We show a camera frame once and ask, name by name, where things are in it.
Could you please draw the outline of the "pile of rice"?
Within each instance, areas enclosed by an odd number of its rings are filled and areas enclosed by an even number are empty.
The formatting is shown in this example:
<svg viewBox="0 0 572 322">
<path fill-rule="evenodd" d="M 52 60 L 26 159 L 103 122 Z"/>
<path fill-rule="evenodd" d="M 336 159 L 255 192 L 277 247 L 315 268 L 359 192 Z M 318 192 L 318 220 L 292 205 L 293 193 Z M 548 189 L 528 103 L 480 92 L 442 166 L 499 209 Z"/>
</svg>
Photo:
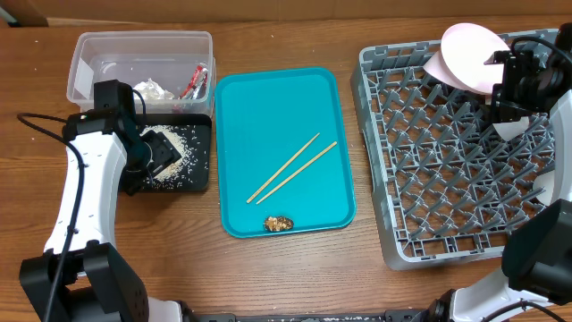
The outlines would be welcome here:
<svg viewBox="0 0 572 322">
<path fill-rule="evenodd" d="M 174 150 L 176 161 L 154 173 L 153 181 L 145 180 L 144 191 L 202 191 L 208 185 L 211 128 L 208 125 L 152 125 L 143 133 L 153 131 L 164 136 Z"/>
</svg>

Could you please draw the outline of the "white cup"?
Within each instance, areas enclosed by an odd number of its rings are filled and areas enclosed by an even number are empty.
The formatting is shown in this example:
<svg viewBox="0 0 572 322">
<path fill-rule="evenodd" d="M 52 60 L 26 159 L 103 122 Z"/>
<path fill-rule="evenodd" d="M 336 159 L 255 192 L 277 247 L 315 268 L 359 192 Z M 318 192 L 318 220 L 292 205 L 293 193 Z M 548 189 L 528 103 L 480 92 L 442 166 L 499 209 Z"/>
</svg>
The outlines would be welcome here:
<svg viewBox="0 0 572 322">
<path fill-rule="evenodd" d="M 510 141 L 523 134 L 528 129 L 529 118 L 527 116 L 523 116 L 519 121 L 494 123 L 492 126 L 503 140 Z"/>
</svg>

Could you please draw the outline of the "white tissue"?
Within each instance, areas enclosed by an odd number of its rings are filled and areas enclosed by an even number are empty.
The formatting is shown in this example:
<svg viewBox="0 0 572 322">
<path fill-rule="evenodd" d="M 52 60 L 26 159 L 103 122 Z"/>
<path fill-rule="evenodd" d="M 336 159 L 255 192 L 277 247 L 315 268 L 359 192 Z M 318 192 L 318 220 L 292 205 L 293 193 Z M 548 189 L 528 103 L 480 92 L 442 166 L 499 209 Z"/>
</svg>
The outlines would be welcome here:
<svg viewBox="0 0 572 322">
<path fill-rule="evenodd" d="M 163 89 L 151 78 L 149 78 L 147 81 L 138 83 L 133 89 L 139 92 L 144 100 L 174 99 L 174 94 L 172 92 Z"/>
</svg>

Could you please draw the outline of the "large white plate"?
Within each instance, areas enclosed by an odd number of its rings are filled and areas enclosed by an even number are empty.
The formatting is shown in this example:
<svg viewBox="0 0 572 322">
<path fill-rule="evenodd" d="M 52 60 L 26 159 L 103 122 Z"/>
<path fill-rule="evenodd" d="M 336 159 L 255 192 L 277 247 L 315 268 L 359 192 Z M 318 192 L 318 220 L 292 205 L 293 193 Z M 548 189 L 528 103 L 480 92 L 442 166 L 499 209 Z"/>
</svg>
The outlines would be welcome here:
<svg viewBox="0 0 572 322">
<path fill-rule="evenodd" d="M 503 64 L 490 64 L 497 51 L 509 51 L 497 34 L 474 23 L 458 23 L 442 36 L 441 52 L 452 74 L 468 89 L 485 95 L 502 82 Z"/>
</svg>

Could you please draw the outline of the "red snack wrapper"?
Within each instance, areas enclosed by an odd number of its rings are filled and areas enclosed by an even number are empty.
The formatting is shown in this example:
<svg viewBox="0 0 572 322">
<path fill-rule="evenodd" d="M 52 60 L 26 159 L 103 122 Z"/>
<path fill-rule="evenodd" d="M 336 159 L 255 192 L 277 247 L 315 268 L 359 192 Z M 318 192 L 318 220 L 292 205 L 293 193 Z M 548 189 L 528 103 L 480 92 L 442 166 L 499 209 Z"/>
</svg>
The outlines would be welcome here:
<svg viewBox="0 0 572 322">
<path fill-rule="evenodd" d="M 206 82 L 208 80 L 209 69 L 206 64 L 199 64 L 188 86 L 179 95 L 179 99 L 199 99 L 202 98 L 206 91 Z"/>
</svg>

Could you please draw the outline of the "brown food scrap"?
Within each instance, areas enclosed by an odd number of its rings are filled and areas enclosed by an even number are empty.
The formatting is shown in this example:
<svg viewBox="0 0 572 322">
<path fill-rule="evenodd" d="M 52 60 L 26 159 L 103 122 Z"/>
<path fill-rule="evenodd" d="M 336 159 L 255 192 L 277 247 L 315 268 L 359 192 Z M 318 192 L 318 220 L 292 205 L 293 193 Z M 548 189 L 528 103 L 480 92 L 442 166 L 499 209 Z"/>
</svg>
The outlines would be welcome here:
<svg viewBox="0 0 572 322">
<path fill-rule="evenodd" d="M 264 228 L 266 231 L 273 233 L 289 231 L 293 226 L 294 222 L 285 216 L 269 216 L 264 221 Z"/>
</svg>

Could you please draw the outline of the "wooden chopstick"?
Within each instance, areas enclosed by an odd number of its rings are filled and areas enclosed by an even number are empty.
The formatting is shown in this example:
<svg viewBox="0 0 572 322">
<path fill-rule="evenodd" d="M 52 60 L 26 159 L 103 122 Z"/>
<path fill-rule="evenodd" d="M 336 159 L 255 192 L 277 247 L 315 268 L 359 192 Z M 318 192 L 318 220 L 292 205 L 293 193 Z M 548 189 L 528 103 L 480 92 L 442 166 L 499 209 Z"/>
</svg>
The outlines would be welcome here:
<svg viewBox="0 0 572 322">
<path fill-rule="evenodd" d="M 260 203 L 264 202 L 266 199 L 268 199 L 271 195 L 273 195 L 275 192 L 277 192 L 281 187 L 283 187 L 284 185 L 286 185 L 288 182 L 290 182 L 293 178 L 295 178 L 296 176 L 298 176 L 300 173 L 302 173 L 304 170 L 306 170 L 308 167 L 310 167 L 315 161 L 317 161 L 319 158 L 321 158 L 323 155 L 327 154 L 330 150 L 332 150 L 334 147 L 336 147 L 338 145 L 338 141 L 334 141 L 332 142 L 328 147 L 324 148 L 322 151 L 320 151 L 317 155 L 313 156 L 311 159 L 309 159 L 304 165 L 302 165 L 299 169 L 297 169 L 293 174 L 290 174 L 287 178 L 285 178 L 282 182 L 278 183 L 275 187 L 273 187 L 270 191 L 268 191 L 261 199 L 259 199 L 256 202 L 256 205 L 259 205 Z"/>
<path fill-rule="evenodd" d="M 283 165 L 281 165 L 247 200 L 246 203 L 251 203 L 279 174 L 281 174 L 307 147 L 312 144 L 320 135 L 318 132 L 309 141 L 307 141 L 296 153 L 294 153 Z"/>
</svg>

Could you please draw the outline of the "small white bowl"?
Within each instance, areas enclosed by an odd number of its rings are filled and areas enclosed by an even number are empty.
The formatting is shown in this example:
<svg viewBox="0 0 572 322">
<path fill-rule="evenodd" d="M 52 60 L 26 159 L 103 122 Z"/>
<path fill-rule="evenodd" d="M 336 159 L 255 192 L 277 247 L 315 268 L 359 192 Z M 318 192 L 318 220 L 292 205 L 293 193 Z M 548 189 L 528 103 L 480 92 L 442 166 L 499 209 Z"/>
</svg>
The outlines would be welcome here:
<svg viewBox="0 0 572 322">
<path fill-rule="evenodd" d="M 442 52 L 435 52 L 431 58 L 424 64 L 424 70 L 434 77 L 436 80 L 452 87 L 457 87 L 457 82 L 453 78 L 449 67 L 444 62 Z"/>
</svg>

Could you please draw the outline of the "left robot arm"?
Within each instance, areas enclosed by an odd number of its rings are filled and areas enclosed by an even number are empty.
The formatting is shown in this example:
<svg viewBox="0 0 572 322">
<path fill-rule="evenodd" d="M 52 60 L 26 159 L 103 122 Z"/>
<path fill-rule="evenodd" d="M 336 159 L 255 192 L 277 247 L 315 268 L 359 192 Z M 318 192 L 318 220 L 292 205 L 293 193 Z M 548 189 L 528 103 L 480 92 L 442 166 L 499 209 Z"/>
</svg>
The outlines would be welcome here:
<svg viewBox="0 0 572 322">
<path fill-rule="evenodd" d="M 44 252 L 21 263 L 19 279 L 43 321 L 191 321 L 181 301 L 147 295 L 115 247 L 120 192 L 132 195 L 181 157 L 136 115 L 139 93 L 118 80 L 94 86 L 93 109 L 63 120 L 63 197 Z"/>
</svg>

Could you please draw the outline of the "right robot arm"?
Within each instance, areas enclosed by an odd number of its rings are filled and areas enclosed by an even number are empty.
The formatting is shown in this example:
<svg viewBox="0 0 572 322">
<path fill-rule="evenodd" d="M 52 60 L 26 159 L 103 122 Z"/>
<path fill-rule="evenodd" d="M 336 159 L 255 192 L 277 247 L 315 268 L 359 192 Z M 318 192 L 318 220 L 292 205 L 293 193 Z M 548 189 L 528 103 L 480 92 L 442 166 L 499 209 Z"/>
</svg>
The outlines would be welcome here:
<svg viewBox="0 0 572 322">
<path fill-rule="evenodd" d="M 502 252 L 501 266 L 477 283 L 434 302 L 430 321 L 507 321 L 537 309 L 555 321 L 552 305 L 571 301 L 571 25 L 554 41 L 514 38 L 492 54 L 503 66 L 492 87 L 491 119 L 509 123 L 543 113 L 553 131 L 554 169 L 544 210 L 518 228 Z"/>
</svg>

